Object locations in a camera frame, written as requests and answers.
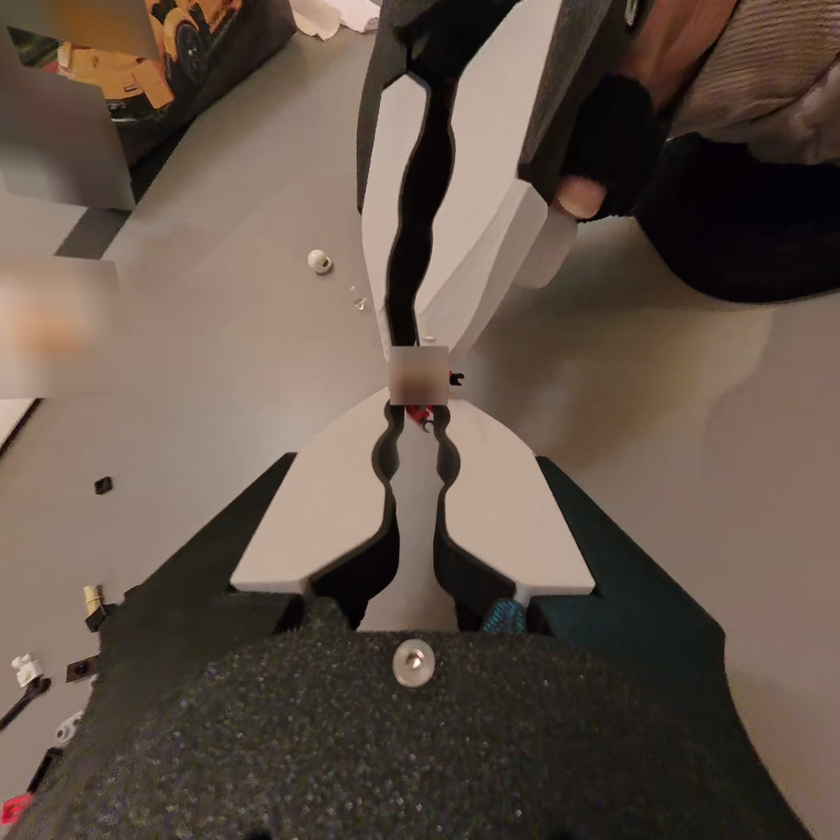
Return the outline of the red toy minifigure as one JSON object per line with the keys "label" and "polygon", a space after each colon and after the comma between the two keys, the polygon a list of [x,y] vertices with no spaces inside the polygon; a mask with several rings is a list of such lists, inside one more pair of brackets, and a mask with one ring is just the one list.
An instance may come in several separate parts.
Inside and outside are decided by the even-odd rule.
{"label": "red toy minifigure", "polygon": [[[460,387],[463,384],[465,374],[462,372],[449,371],[448,384],[451,389]],[[434,425],[434,407],[431,405],[406,405],[405,415],[418,426],[424,433],[430,434]]]}

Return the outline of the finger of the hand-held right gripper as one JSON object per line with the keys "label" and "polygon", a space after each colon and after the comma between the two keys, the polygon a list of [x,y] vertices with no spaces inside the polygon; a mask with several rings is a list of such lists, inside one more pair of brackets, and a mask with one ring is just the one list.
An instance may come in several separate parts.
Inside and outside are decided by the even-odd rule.
{"label": "finger of the hand-held right gripper", "polygon": [[361,212],[364,263],[370,300],[384,357],[391,331],[385,313],[386,276],[400,224],[404,175],[417,145],[427,110],[427,88],[413,76],[400,76],[381,95],[371,162]]}
{"label": "finger of the hand-held right gripper", "polygon": [[415,299],[419,338],[435,336],[452,358],[483,332],[549,215],[518,166],[562,5],[516,3],[458,81],[453,169]]}

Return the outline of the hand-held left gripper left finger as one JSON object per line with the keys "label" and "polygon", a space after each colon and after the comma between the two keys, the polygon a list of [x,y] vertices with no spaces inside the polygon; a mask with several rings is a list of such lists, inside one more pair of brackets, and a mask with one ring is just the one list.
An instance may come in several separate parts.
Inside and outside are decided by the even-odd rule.
{"label": "hand-held left gripper left finger", "polygon": [[400,533],[392,478],[401,408],[371,396],[295,455],[230,584],[240,592],[328,597],[352,627],[393,582]]}

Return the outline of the torn white paper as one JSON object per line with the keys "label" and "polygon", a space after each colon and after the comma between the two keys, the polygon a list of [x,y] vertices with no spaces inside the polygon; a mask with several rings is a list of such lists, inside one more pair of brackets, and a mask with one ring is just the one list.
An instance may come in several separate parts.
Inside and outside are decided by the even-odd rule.
{"label": "torn white paper", "polygon": [[297,30],[326,41],[347,28],[358,34],[379,27],[382,3],[374,1],[289,1]]}

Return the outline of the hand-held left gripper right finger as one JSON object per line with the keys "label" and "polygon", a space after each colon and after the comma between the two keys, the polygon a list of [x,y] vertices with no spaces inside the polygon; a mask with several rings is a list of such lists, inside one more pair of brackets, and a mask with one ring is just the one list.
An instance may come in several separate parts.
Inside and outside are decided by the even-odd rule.
{"label": "hand-held left gripper right finger", "polygon": [[590,595],[595,579],[537,456],[468,401],[434,415],[434,573],[460,627],[479,627],[499,601]]}

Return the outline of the person's right hand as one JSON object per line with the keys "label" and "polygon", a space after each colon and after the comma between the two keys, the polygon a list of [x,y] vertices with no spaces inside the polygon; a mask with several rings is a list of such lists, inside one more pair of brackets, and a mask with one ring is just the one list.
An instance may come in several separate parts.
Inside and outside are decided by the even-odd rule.
{"label": "person's right hand", "polygon": [[579,221],[633,210],[680,100],[736,5],[651,3],[633,42],[581,105],[554,209]]}

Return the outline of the person's right forearm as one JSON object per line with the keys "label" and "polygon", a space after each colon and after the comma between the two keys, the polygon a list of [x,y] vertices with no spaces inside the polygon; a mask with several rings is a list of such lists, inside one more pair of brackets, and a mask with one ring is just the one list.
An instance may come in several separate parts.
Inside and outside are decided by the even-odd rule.
{"label": "person's right forearm", "polygon": [[679,102],[670,137],[759,161],[838,166],[839,2],[738,2]]}

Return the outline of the yellow car picture box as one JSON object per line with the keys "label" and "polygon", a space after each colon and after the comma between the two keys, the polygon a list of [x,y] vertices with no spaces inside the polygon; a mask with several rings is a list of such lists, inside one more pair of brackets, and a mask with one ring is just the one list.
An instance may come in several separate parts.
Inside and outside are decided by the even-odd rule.
{"label": "yellow car picture box", "polygon": [[296,30],[288,1],[145,6],[158,59],[9,29],[23,67],[100,88],[130,168],[261,67]]}

